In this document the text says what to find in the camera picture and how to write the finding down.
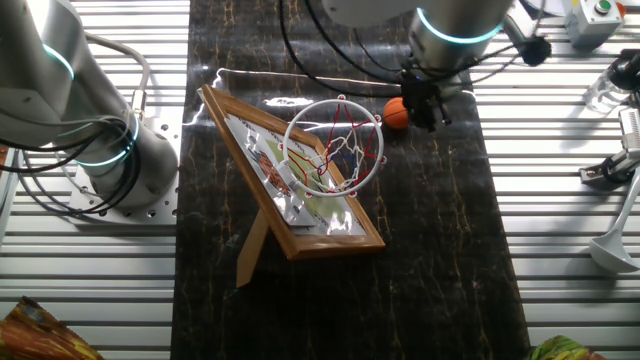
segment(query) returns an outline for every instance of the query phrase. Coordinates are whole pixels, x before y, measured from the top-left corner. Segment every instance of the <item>control box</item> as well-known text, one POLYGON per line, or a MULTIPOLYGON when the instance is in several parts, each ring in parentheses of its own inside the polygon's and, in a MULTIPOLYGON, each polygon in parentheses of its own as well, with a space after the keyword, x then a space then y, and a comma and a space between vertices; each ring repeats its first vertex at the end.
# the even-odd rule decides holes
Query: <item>control box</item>
POLYGON ((593 50, 623 24, 617 4, 611 0, 563 0, 564 25, 571 45, 593 50))

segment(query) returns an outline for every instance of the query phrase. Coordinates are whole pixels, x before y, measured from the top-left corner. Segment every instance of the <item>wire hoop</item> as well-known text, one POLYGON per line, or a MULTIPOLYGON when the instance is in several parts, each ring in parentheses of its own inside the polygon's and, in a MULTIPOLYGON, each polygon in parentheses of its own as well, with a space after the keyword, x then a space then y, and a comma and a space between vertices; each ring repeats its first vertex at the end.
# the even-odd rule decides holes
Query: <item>wire hoop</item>
MULTIPOLYGON (((284 134, 284 139, 282 141, 282 153, 284 156, 284 160, 282 160, 282 162, 278 165, 278 170, 281 171, 282 169, 286 169, 287 171, 289 171, 292 175, 293 172, 291 171, 291 169, 289 168, 289 137, 291 136, 291 132, 293 131, 293 128, 296 126, 296 123, 304 116, 304 114, 306 114, 309 110, 315 108, 316 106, 321 106, 321 105, 328 105, 328 104, 338 104, 338 105, 344 105, 345 107, 348 106, 352 106, 354 107, 356 110, 359 110, 361 113, 363 113, 364 115, 366 115, 366 117, 369 119, 369 121, 371 123, 373 123, 374 127, 375 127, 375 131, 378 135, 378 155, 376 157, 376 162, 373 165, 373 168, 371 168, 371 170, 369 171, 369 174, 362 180, 357 181, 357 183, 352 186, 349 187, 348 189, 345 189, 343 191, 339 191, 339 192, 320 192, 320 191, 316 191, 313 189, 310 189, 308 186, 306 186, 305 184, 303 184, 300 180, 298 180, 295 175, 293 176, 293 178, 295 179, 295 184, 294 186, 299 187, 301 189, 303 189, 306 193, 317 196, 317 197, 341 197, 341 196, 347 196, 350 194, 355 193, 356 191, 358 191, 359 189, 361 189, 364 185, 366 185, 378 172, 379 168, 380 168, 380 164, 382 163, 382 160, 384 158, 383 156, 383 152, 384 152, 384 138, 382 136, 382 128, 380 127, 380 123, 378 123, 378 121, 376 120, 376 118, 364 107, 348 101, 348 100, 343 100, 342 99, 343 96, 341 95, 340 98, 338 99, 330 99, 330 100, 323 100, 323 101, 319 101, 317 103, 311 104, 309 106, 307 106, 306 108, 302 109, 302 111, 300 111, 300 113, 298 113, 298 115, 296 115, 293 120, 291 120, 291 122, 289 123, 289 127, 287 128, 287 131, 284 134)), ((327 145, 327 150, 329 151, 329 147, 331 146, 331 142, 327 145)), ((354 179, 350 179, 345 181, 342 184, 338 184, 337 189, 343 189, 345 186, 348 186, 350 184, 352 184, 354 182, 354 179)))

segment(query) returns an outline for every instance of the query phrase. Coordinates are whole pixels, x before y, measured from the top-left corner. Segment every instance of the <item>green button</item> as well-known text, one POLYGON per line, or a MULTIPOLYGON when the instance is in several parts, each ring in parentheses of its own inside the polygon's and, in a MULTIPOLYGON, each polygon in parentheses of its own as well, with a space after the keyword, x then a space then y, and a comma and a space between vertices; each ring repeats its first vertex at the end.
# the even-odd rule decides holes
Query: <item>green button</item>
POLYGON ((596 4, 595 10, 596 10, 596 13, 600 15, 606 15, 609 13, 609 10, 611 10, 611 3, 608 2, 607 0, 599 1, 596 4))

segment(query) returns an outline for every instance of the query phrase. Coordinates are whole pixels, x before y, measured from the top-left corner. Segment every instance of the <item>picture frame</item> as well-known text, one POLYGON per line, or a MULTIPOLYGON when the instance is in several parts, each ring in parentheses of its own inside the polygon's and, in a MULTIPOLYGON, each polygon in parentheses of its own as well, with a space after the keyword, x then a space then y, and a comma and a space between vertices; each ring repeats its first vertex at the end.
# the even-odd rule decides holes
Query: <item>picture frame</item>
MULTIPOLYGON (((364 230, 362 235, 297 235, 287 224, 280 210, 269 195, 266 185, 258 177, 249 158, 243 152, 227 121, 230 115, 250 122, 254 126, 264 128, 279 135, 284 135, 288 123, 258 108, 250 106, 241 100, 211 86, 204 86, 201 92, 205 106, 211 119, 215 122, 220 136, 229 148, 229 152, 238 165, 242 176, 258 202, 260 212, 256 216, 253 227, 245 242, 238 259, 238 286, 245 285, 251 279, 264 238, 269 231, 277 238, 282 251, 289 260, 303 260, 312 258, 326 258, 342 255, 375 253, 384 250, 385 243, 377 229, 365 213, 356 198, 345 197, 349 208, 364 230)), ((309 132, 295 128, 291 133, 291 140, 315 149, 319 154, 324 153, 325 147, 321 140, 309 132)), ((330 163, 328 173, 338 184, 344 178, 338 167, 330 163)))

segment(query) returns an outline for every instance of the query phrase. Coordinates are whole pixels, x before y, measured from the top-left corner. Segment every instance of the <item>basketball hoop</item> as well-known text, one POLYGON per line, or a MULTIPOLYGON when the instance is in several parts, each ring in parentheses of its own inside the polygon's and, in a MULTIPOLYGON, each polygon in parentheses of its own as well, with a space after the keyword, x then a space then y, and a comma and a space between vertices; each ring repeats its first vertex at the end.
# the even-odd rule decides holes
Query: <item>basketball hoop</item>
POLYGON ((318 176, 322 176, 324 173, 327 172, 329 164, 333 161, 333 157, 338 154, 341 153, 341 151, 343 149, 347 149, 349 151, 351 151, 352 156, 353 156, 353 164, 354 164, 354 168, 353 168, 353 175, 351 176, 351 178, 346 179, 342 184, 337 184, 335 187, 330 187, 327 184, 322 183, 322 181, 318 182, 316 181, 316 178, 314 176, 308 176, 309 174, 307 174, 306 172, 304 172, 304 177, 305 177, 305 183, 302 183, 302 181, 298 180, 295 176, 293 176, 293 179, 295 179, 295 183, 294 186, 299 187, 301 189, 303 189, 307 196, 309 195, 313 195, 313 196, 317 196, 317 197, 341 197, 341 196, 355 196, 356 192, 361 189, 364 185, 366 185, 374 176, 375 174, 378 172, 378 169, 380 168, 380 164, 383 161, 384 155, 384 139, 382 136, 382 129, 380 127, 380 123, 377 121, 376 117, 374 117, 367 109, 365 109, 364 107, 345 100, 344 95, 340 95, 338 97, 338 99, 331 99, 331 100, 324 100, 324 101, 319 101, 317 103, 311 104, 309 106, 307 106, 306 108, 304 108, 300 113, 298 113, 298 115, 296 115, 293 120, 291 120, 291 122, 289 123, 289 127, 287 128, 286 133, 284 134, 284 139, 282 142, 282 152, 283 152, 283 156, 284 156, 284 160, 280 163, 280 165, 278 166, 278 170, 282 170, 282 169, 286 169, 287 171, 291 172, 292 175, 293 172, 291 171, 291 169, 289 168, 289 161, 293 161, 294 164, 297 165, 297 162, 295 159, 292 159, 289 155, 289 152, 291 151, 291 153, 293 153, 294 155, 296 155, 297 153, 291 149, 289 149, 288 145, 289 145, 289 137, 291 136, 291 132, 293 131, 293 128, 296 126, 296 123, 304 116, 305 113, 307 113, 308 111, 310 111, 311 109, 314 109, 317 106, 323 106, 323 105, 329 105, 329 104, 338 104, 338 110, 336 112, 336 117, 334 119, 334 123, 333 123, 333 127, 331 128, 331 133, 329 135, 329 140, 325 146, 325 151, 323 154, 318 154, 318 156, 316 156, 315 158, 311 158, 311 159, 303 159, 304 161, 307 161, 308 163, 310 163, 314 170, 313 172, 317 173, 318 176), (340 136, 340 137, 336 137, 335 139, 333 138, 333 131, 336 127, 336 123, 337 123, 337 119, 338 119, 338 115, 340 113, 340 107, 344 106, 345 111, 347 113, 347 116, 349 117, 349 120, 351 121, 351 130, 349 131, 348 135, 346 136, 340 136), (360 113, 364 114, 367 117, 367 120, 356 124, 353 121, 353 118, 351 117, 351 114, 349 113, 349 110, 347 108, 347 106, 349 107, 353 107, 356 110, 358 110, 360 113), (357 134, 356 134, 356 129, 359 128, 362 125, 365 125, 367 123, 372 123, 374 125, 374 131, 371 132, 370 136, 369 136, 369 140, 367 141, 367 146, 363 149, 360 148, 359 143, 358 143, 358 138, 357 138, 357 134), (376 132, 377 136, 378 136, 378 154, 377 156, 374 156, 370 153, 368 153, 368 148, 369 145, 371 144, 371 140, 373 139, 373 133, 376 132), (354 145, 349 145, 350 140, 354 143, 354 145), (365 171, 365 172, 360 172, 360 167, 364 164, 364 159, 365 158, 374 158, 376 159, 373 167, 371 168, 371 170, 365 171), (308 182, 312 181, 314 182, 314 184, 319 188, 324 190, 325 192, 322 191, 317 191, 317 190, 313 190, 311 188, 309 188, 308 186, 308 182))

